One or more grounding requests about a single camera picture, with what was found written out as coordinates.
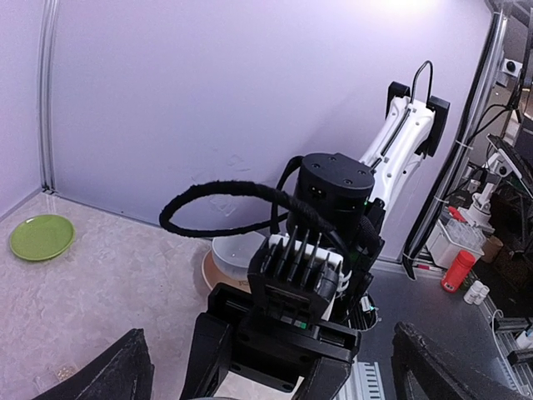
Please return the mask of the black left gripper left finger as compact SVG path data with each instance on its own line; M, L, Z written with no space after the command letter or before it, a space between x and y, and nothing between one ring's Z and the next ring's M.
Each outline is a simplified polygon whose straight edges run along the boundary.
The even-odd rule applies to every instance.
M67 380L38 399L152 398L152 361L144 330L133 328Z

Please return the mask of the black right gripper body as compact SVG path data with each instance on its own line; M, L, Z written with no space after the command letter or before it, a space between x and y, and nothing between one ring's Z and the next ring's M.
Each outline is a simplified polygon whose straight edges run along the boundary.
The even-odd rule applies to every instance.
M207 313L232 325L229 371L284 393L295 393L318 358L355 361L361 332L321 321L308 329L278 321L253 307L252 295L218 283Z

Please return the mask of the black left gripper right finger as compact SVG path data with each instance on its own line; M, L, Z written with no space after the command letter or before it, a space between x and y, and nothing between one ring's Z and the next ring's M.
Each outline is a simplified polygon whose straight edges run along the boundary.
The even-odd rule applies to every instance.
M528 398L498 357L489 357L483 367L466 346L451 352L411 323L395 325L392 345L398 399Z

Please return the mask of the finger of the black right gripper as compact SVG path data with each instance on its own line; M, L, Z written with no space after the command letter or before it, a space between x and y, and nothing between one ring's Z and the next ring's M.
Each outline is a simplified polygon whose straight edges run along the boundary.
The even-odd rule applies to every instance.
M232 355L232 325L201 313L196 320L180 399L212 397L226 378Z
M352 362L320 357L303 376L292 399L333 399L351 375Z

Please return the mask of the clear plastic pill organizer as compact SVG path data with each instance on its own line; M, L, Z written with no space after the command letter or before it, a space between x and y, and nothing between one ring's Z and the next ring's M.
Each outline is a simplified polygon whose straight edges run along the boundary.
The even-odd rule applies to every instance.
M70 367L71 372L67 372L66 376L63 378L58 378L56 372L64 367ZM74 376L79 371L78 365L73 361L63 361L57 364L50 364L45 367L45 369L40 372L34 379L33 384L37 389L37 393L41 394L47 390L56 387L59 383L62 383L72 376Z

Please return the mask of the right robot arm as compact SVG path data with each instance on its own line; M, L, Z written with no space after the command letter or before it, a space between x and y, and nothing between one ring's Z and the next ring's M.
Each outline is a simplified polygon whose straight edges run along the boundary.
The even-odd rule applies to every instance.
M228 373L295 399L333 399L349 379L361 343L355 327L371 266L384 242L380 231L402 188L435 154L450 104L398 82L387 94L386 120L360 160L341 153L294 157L293 193L245 181L195 185L171 201L172 215L214 194L271 204L270 234L247 266L249 288L214 286L196 320L182 397L213 395Z

